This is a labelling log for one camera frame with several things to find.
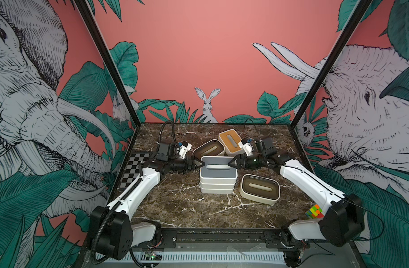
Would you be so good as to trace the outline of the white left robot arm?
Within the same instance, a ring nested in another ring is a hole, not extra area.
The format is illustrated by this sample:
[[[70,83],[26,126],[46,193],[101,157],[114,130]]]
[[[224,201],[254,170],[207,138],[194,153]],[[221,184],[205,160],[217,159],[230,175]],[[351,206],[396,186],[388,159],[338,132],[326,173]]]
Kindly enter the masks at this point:
[[[138,164],[139,175],[112,202],[96,207],[90,216],[88,249],[91,262],[99,265],[109,258],[121,260],[130,248],[151,241],[156,225],[131,225],[131,219],[149,192],[169,173],[187,173],[204,166],[204,162],[187,153],[192,145],[186,141],[158,144],[149,158]]]

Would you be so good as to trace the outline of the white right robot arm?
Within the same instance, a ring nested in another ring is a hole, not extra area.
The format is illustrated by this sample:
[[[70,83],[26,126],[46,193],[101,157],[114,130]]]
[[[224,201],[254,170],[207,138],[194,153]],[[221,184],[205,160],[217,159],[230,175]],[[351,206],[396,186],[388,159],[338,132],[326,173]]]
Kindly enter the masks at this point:
[[[270,156],[237,155],[228,163],[235,169],[255,170],[267,167],[295,184],[322,212],[322,218],[296,220],[288,225],[288,241],[325,240],[342,247],[365,229],[361,199],[330,186],[305,168],[287,152]]]

